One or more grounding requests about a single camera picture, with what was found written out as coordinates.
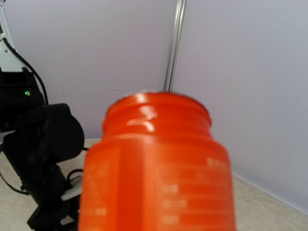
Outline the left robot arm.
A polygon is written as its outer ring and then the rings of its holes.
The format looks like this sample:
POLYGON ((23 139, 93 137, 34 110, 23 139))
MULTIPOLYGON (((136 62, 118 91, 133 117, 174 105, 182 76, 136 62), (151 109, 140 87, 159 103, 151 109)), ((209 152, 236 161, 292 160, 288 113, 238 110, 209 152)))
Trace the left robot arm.
POLYGON ((44 83, 17 52, 0 11, 0 151, 21 181, 18 193, 37 208, 27 221, 34 231, 75 231, 80 190, 59 167, 84 148, 84 132, 65 103, 49 104, 44 83))

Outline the orange pill bottle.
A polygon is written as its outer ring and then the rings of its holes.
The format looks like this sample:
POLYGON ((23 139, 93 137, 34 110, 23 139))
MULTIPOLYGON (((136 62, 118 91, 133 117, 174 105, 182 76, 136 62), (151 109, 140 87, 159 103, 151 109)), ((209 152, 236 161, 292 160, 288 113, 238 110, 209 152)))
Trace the orange pill bottle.
POLYGON ((138 92, 113 103, 85 158, 80 231, 234 231, 231 163, 193 98, 138 92))

